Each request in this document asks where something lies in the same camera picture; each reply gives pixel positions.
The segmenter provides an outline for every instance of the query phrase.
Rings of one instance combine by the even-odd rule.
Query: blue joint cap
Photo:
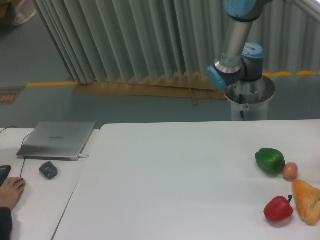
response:
[[[247,59],[263,59],[264,49],[257,43],[247,42],[244,45],[242,56]]]
[[[235,18],[241,18],[250,13],[257,0],[224,0],[223,6],[226,12]]]
[[[223,90],[227,88],[225,81],[215,70],[213,66],[209,66],[206,70],[210,83],[218,90]]]

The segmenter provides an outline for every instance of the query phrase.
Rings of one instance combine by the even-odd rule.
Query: laptop lid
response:
[[[77,160],[95,122],[40,122],[25,140],[17,156],[27,159]]]

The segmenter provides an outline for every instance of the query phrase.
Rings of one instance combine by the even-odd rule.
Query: bread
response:
[[[296,179],[292,182],[292,190],[302,220],[309,225],[317,224],[320,220],[320,189]]]

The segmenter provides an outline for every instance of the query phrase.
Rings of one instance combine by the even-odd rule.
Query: yellow floor line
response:
[[[27,87],[48,87],[48,86],[69,86],[76,85],[73,81],[60,81],[60,82],[37,82],[37,83],[28,83]]]
[[[298,71],[296,73],[297,76],[303,75],[320,75],[319,72],[314,71]],[[293,76],[291,72],[288,71],[280,71],[280,72],[264,72],[263,76],[266,77],[283,77],[283,76]],[[50,86],[70,86],[70,85],[77,85],[73,81],[60,81],[60,82],[37,82],[37,83],[28,83],[27,87],[50,87]]]

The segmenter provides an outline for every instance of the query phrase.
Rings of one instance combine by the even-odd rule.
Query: green bell pepper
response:
[[[284,155],[273,148],[261,148],[255,154],[255,161],[265,173],[270,175],[281,173],[286,165]]]

